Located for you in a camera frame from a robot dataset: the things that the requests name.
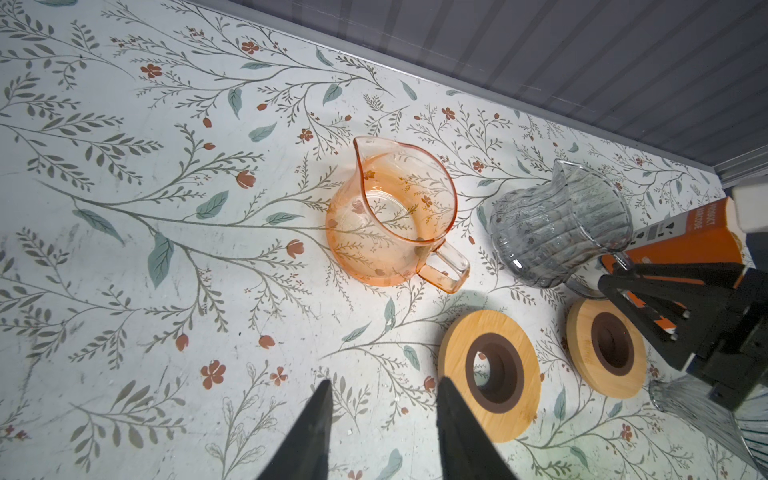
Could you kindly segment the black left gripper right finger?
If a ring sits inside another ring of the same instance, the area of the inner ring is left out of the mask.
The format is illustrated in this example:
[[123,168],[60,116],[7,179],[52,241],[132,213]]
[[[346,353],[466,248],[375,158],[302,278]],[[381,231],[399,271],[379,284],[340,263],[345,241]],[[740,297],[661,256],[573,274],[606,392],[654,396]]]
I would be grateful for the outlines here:
[[444,479],[517,479],[448,377],[438,385],[437,429]]

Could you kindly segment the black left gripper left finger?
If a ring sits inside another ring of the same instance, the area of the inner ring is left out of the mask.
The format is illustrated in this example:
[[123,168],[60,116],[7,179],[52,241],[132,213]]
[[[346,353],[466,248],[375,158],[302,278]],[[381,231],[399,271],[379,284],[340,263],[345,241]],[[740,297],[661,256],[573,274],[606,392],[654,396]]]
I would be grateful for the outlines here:
[[327,479],[332,411],[331,381],[326,379],[257,479]]

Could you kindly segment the clear grey glass pitcher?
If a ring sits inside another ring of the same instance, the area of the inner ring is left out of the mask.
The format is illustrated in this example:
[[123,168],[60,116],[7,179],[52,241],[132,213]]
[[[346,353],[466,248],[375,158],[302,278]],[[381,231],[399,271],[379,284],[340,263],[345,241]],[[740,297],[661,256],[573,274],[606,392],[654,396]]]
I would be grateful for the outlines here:
[[560,285],[588,299],[602,299],[600,274],[592,267],[602,255],[624,254],[633,236],[631,211],[604,175],[557,159],[549,182],[505,193],[492,203],[487,231],[493,249],[521,283],[539,289]]

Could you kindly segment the clear grey glass dripper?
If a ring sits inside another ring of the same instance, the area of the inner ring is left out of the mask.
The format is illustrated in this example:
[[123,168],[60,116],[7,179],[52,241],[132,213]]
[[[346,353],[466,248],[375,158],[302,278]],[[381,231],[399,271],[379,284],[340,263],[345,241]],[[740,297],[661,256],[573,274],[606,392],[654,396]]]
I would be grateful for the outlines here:
[[684,376],[648,386],[654,406],[672,414],[767,475],[767,387],[757,385],[734,411],[709,398],[711,386]]

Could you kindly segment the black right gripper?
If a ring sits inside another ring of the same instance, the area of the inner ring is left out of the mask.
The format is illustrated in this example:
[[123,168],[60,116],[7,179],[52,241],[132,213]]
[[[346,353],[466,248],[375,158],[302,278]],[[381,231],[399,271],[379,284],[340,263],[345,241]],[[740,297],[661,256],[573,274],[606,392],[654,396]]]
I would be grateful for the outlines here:
[[667,364],[687,368],[710,386],[710,400],[735,411],[767,383],[767,273],[745,269],[615,263],[598,288]]

